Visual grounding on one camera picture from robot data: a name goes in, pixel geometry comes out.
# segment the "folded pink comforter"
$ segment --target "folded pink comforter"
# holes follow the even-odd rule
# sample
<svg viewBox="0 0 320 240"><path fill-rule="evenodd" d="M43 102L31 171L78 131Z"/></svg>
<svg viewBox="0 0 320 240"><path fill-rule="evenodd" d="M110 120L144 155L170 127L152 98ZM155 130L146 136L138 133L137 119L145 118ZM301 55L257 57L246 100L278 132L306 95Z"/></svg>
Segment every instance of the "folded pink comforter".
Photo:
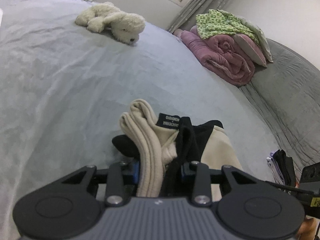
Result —
<svg viewBox="0 0 320 240"><path fill-rule="evenodd" d="M219 34L202 40L192 28L190 32L183 31L181 39L201 65L230 84L243 86L252 78L254 64L232 37Z"/></svg>

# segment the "yellow label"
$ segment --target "yellow label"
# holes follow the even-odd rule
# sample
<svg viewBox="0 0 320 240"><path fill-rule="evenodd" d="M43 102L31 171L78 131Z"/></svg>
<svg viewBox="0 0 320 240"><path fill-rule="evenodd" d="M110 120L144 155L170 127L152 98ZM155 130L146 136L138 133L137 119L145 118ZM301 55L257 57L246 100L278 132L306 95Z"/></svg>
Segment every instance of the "yellow label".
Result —
<svg viewBox="0 0 320 240"><path fill-rule="evenodd" d="M320 207L320 197L313 197L310 207Z"/></svg>

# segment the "black clothing tag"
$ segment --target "black clothing tag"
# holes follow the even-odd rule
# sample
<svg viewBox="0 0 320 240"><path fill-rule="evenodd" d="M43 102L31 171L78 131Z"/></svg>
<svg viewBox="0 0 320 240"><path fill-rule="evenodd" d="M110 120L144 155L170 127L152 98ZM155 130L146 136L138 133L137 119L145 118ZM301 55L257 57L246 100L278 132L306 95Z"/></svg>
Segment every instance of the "black clothing tag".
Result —
<svg viewBox="0 0 320 240"><path fill-rule="evenodd" d="M169 128L169 129L178 129L179 128L180 117L177 115L168 115L168 114L159 114L157 126Z"/></svg>

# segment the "folded beige fabric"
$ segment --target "folded beige fabric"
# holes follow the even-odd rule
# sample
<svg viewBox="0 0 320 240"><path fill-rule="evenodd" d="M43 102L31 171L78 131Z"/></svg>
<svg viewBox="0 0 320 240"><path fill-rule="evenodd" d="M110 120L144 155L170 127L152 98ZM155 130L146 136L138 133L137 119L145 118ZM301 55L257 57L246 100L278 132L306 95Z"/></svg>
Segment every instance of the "folded beige fabric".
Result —
<svg viewBox="0 0 320 240"><path fill-rule="evenodd" d="M138 197L158 197L165 166L177 157L175 139L178 131L156 125L158 118L143 99L134 100L130 111L120 117L121 130L140 153Z"/></svg>
<svg viewBox="0 0 320 240"><path fill-rule="evenodd" d="M204 148L201 162L208 165L210 169L220 170L223 165L231 165L242 170L242 166L224 129L216 125L213 127L213 131ZM211 194L212 201L218 201L222 198L218 184L211 184Z"/></svg>

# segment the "stuffed animal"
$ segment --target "stuffed animal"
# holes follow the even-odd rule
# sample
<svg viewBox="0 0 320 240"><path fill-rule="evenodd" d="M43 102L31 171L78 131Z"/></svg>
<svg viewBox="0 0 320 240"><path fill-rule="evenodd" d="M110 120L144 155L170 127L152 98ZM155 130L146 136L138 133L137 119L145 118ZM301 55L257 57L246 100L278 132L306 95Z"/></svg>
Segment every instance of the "stuffed animal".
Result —
<svg viewBox="0 0 320 240"><path fill-rule="evenodd" d="M139 40L139 33L146 26L141 15L121 11L110 2L96 4L84 10L75 23L95 33L101 33L106 27L110 27L117 41L129 45Z"/></svg>

